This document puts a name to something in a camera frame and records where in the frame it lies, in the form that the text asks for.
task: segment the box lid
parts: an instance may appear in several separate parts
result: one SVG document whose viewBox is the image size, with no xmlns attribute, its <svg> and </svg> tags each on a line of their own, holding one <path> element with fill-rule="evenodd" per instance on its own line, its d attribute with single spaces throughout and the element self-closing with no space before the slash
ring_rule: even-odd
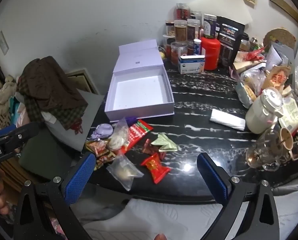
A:
<svg viewBox="0 0 298 240">
<path fill-rule="evenodd" d="M 156 40 L 119 46 L 119 53 L 114 73 L 139 67 L 163 65 Z"/>
</svg>

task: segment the red packet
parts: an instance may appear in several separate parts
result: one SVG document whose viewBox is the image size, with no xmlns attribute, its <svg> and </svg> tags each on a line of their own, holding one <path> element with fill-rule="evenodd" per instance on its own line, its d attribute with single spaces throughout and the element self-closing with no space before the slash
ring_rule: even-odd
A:
<svg viewBox="0 0 298 240">
<path fill-rule="evenodd" d="M 153 130 L 153 127 L 148 125 L 145 121 L 139 119 L 135 124 L 129 127 L 129 137 L 125 144 L 117 151 L 116 154 L 125 154 L 148 132 Z"/>
<path fill-rule="evenodd" d="M 141 166 L 147 166 L 147 168 L 151 172 L 151 175 L 153 177 L 153 182 L 155 184 L 158 184 L 164 178 L 164 176 L 169 171 L 171 171 L 169 167 L 164 167 L 161 165 L 161 162 L 157 153 L 150 156 L 149 158 L 146 158 L 141 163 Z"/>
</svg>

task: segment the black package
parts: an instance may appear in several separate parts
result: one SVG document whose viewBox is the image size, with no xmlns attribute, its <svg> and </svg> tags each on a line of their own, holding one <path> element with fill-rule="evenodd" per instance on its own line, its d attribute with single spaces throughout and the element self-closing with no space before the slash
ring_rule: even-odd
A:
<svg viewBox="0 0 298 240">
<path fill-rule="evenodd" d="M 224 17 L 218 17 L 217 21 L 220 25 L 218 40 L 221 43 L 219 65 L 232 66 L 241 44 L 245 25 Z"/>
</svg>

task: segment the glass jar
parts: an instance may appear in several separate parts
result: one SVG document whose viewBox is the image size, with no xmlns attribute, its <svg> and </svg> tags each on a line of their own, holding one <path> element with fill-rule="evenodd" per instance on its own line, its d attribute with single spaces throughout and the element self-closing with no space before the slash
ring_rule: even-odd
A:
<svg viewBox="0 0 298 240">
<path fill-rule="evenodd" d="M 200 11 L 190 11 L 190 19 L 199 20 L 202 24 L 202 13 Z"/>
<path fill-rule="evenodd" d="M 201 22 L 196 19 L 188 19 L 187 38 L 188 48 L 194 48 L 194 40 L 199 38 L 199 29 Z"/>
<path fill-rule="evenodd" d="M 243 33 L 239 50 L 249 52 L 250 46 L 249 36 L 246 33 Z"/>
<path fill-rule="evenodd" d="M 168 36 L 174 36 L 174 22 L 173 20 L 165 21 Z"/>
<path fill-rule="evenodd" d="M 174 30 L 175 30 L 175 41 L 187 42 L 187 21 L 175 20 Z"/>
<path fill-rule="evenodd" d="M 189 6 L 186 3 L 177 3 L 177 19 L 187 20 L 189 15 Z"/>
<path fill-rule="evenodd" d="M 171 60 L 171 43 L 175 42 L 174 36 L 163 35 L 163 47 L 165 49 L 165 55 L 168 60 Z"/>
<path fill-rule="evenodd" d="M 179 57 L 187 55 L 188 46 L 185 42 L 171 43 L 171 62 L 173 65 L 178 66 Z"/>
</svg>

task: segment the small white box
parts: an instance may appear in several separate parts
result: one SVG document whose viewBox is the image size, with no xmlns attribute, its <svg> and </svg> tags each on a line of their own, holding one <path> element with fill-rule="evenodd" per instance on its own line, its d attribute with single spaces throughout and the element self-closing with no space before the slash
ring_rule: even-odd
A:
<svg viewBox="0 0 298 240">
<path fill-rule="evenodd" d="M 174 114 L 174 99 L 156 40 L 119 46 L 105 113 L 111 122 L 123 117 Z"/>
<path fill-rule="evenodd" d="M 202 55 L 180 56 L 178 68 L 180 74 L 201 73 L 204 71 L 205 49 L 202 48 Z"/>
</svg>

